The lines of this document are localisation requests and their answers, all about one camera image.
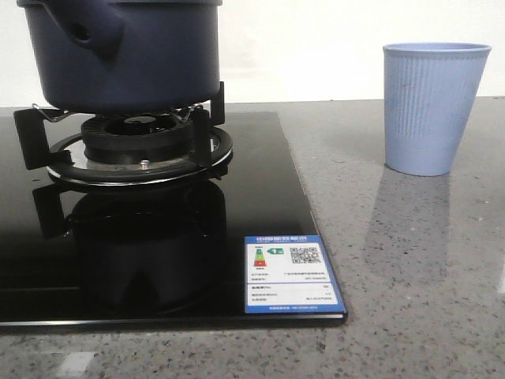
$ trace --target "pot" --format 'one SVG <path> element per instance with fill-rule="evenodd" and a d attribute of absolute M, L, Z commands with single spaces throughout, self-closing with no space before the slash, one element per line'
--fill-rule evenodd
<path fill-rule="evenodd" d="M 17 0 L 43 94 L 55 107 L 139 114 L 219 91 L 222 0 Z"/>

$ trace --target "pot handle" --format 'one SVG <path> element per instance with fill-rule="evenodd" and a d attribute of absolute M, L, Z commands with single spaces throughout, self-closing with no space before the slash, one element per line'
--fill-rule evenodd
<path fill-rule="evenodd" d="M 110 50 L 123 35 L 124 21 L 106 0 L 37 0 L 78 46 Z"/>

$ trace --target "countertop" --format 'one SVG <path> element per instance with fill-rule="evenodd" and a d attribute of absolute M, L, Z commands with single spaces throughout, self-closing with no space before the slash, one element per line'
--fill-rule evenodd
<path fill-rule="evenodd" d="M 3 335 L 1 378 L 505 377 L 505 97 L 477 99 L 434 178 L 383 165 L 380 100 L 226 110 L 279 115 L 347 324 Z"/>

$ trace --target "ribbed cup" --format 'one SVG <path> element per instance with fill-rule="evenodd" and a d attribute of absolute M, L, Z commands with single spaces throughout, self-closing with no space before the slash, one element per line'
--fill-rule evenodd
<path fill-rule="evenodd" d="M 491 47 L 399 43 L 383 50 L 386 165 L 406 174 L 446 174 Z"/>

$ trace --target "burner ring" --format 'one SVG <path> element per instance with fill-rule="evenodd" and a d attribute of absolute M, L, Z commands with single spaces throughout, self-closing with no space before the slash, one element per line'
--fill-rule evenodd
<path fill-rule="evenodd" d="M 190 126 L 170 115 L 90 118 L 81 127 L 84 154 L 102 163 L 161 162 L 188 153 Z"/>

